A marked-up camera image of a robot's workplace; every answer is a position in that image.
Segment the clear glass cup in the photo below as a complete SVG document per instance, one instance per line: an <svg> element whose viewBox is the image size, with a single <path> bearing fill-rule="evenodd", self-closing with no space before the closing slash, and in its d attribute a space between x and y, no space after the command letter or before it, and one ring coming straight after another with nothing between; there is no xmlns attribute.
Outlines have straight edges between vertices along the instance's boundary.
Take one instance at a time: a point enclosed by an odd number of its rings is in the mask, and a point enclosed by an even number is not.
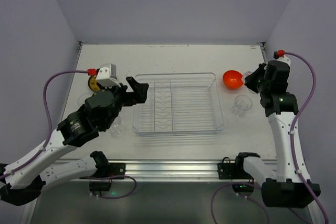
<svg viewBox="0 0 336 224"><path fill-rule="evenodd" d="M243 74L243 76L242 76L242 82L243 82L243 84L246 83L246 78L247 78L249 75L251 75L251 74L252 74L251 71L247 71L247 72L245 72L245 73ZM250 88L247 88L247 89L248 89L248 91L249 91L250 93L254 93Z"/></svg>
<svg viewBox="0 0 336 224"><path fill-rule="evenodd" d="M81 107L85 103L85 100L87 98L91 97L91 96L92 96L92 93L84 93L84 94L80 95L78 100L77 100L78 107Z"/></svg>
<svg viewBox="0 0 336 224"><path fill-rule="evenodd" d="M244 116L253 106L253 101L247 95L238 95L232 106L232 114L235 116Z"/></svg>
<svg viewBox="0 0 336 224"><path fill-rule="evenodd" d="M118 116L114 119L113 123L111 124L109 128L109 133L111 136L116 137L119 136L123 131L123 125L122 125L122 120L121 117Z"/></svg>

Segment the orange plastic bowl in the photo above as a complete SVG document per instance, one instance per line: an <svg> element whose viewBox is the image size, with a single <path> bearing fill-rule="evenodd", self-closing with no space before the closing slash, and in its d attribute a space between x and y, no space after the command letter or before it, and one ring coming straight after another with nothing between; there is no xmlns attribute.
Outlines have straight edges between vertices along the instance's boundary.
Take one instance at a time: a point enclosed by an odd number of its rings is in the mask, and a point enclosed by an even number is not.
<svg viewBox="0 0 336 224"><path fill-rule="evenodd" d="M228 70L223 74L223 84L231 90L239 89L243 86L243 75L236 70Z"/></svg>

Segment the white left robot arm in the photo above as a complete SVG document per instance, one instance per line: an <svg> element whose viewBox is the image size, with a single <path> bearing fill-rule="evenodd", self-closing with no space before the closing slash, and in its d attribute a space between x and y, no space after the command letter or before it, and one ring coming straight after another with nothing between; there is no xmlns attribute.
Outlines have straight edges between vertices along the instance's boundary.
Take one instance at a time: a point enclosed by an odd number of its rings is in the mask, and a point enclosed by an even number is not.
<svg viewBox="0 0 336 224"><path fill-rule="evenodd" d="M110 128L125 106L145 103L149 84L126 78L132 91L119 84L101 88L60 122L48 139L12 164L1 164L1 200L14 206L25 205L58 184L80 177L107 178L110 164L102 151L76 161L54 165L66 154L97 138Z"/></svg>

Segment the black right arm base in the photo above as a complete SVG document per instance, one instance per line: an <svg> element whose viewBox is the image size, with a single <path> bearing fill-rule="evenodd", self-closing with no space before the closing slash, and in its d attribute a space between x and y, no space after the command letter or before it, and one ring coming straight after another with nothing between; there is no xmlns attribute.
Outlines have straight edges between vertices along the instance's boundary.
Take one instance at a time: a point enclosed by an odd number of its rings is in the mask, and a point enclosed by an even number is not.
<svg viewBox="0 0 336 224"><path fill-rule="evenodd" d="M222 161L217 164L217 173L219 179L237 179L239 177L235 163L233 163L229 157L224 157Z"/></svg>

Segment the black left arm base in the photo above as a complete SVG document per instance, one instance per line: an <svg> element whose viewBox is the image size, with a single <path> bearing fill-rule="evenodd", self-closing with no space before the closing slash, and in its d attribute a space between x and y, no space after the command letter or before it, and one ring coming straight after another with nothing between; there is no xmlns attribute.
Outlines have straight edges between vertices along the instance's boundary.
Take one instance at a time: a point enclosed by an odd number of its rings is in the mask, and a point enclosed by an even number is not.
<svg viewBox="0 0 336 224"><path fill-rule="evenodd" d="M124 179L126 171L125 163L109 163L108 177L118 177L116 179Z"/></svg>

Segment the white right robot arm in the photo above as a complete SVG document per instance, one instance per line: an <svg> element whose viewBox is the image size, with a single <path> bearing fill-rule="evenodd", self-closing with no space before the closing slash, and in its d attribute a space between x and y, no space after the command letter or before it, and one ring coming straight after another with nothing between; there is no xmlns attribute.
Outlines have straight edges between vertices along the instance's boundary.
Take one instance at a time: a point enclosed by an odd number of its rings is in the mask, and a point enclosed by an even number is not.
<svg viewBox="0 0 336 224"><path fill-rule="evenodd" d="M256 153L240 152L235 166L261 186L267 207L305 208L321 194L311 182L300 145L296 116L297 99L287 91L290 66L271 60L245 78L245 86L260 95L274 137L277 170L274 172Z"/></svg>

